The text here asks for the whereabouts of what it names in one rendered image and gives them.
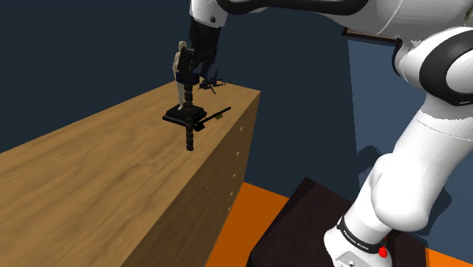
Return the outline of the black spiky figure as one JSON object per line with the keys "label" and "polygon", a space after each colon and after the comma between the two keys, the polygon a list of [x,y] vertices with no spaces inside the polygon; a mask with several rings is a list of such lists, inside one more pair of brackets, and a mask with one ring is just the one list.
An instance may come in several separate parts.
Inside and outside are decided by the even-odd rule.
{"label": "black spiky figure", "polygon": [[202,77],[202,81],[199,84],[199,90],[211,90],[216,94],[215,87],[225,86],[226,83],[222,79],[218,78],[218,72],[219,70],[216,69],[213,77]]}

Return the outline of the black pen with green clip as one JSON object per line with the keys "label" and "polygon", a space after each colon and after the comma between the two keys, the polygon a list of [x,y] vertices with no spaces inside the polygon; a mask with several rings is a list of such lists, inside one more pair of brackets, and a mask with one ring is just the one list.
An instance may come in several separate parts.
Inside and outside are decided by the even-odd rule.
{"label": "black pen with green clip", "polygon": [[211,119],[214,119],[214,118],[218,120],[218,119],[220,119],[220,118],[223,117],[223,113],[225,113],[225,112],[227,112],[227,111],[229,111],[229,110],[231,110],[231,107],[227,107],[227,108],[225,108],[225,109],[223,109],[223,110],[221,110],[221,111],[219,111],[219,112],[214,113],[213,115],[211,115],[211,116],[209,116],[209,117],[203,118],[202,120],[200,120],[200,121],[198,121],[197,123],[194,124],[193,129],[194,129],[195,131],[201,131],[201,130],[203,130],[203,129],[205,128],[205,123],[206,123],[207,121],[210,121]]}

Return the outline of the black flat slab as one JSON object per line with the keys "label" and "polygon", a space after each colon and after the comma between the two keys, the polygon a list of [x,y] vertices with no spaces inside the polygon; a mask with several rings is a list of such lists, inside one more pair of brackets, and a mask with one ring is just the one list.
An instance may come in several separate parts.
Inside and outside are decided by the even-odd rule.
{"label": "black flat slab", "polygon": [[[179,105],[175,105],[173,108],[170,108],[166,111],[162,118],[165,121],[181,126],[186,126],[186,109],[182,108],[179,110],[179,107]],[[207,112],[204,110],[204,108],[195,105],[193,106],[192,119],[194,124],[200,122],[206,115]]]}

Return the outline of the black beaded candlestick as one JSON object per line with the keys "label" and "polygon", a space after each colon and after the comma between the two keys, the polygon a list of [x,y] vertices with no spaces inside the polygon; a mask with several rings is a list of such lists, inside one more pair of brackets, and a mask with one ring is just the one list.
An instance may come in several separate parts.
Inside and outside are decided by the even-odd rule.
{"label": "black beaded candlestick", "polygon": [[192,71],[177,72],[176,80],[184,85],[184,104],[186,119],[186,149],[193,151],[193,87],[199,83],[199,75]]}

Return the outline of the wooden chest of drawers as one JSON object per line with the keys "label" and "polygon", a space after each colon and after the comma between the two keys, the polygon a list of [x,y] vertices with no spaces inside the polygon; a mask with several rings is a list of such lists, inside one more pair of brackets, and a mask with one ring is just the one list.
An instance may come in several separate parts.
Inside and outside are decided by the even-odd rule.
{"label": "wooden chest of drawers", "polygon": [[260,92],[196,90],[222,112],[163,120],[174,83],[0,153],[0,267],[205,267],[245,176]]}

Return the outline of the dark robot stand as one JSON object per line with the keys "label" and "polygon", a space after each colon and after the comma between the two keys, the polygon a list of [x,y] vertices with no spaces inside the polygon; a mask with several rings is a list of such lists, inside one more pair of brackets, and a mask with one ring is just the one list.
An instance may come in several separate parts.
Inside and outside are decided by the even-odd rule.
{"label": "dark robot stand", "polygon": [[334,267],[324,233],[352,203],[304,178],[249,254],[246,267]]}

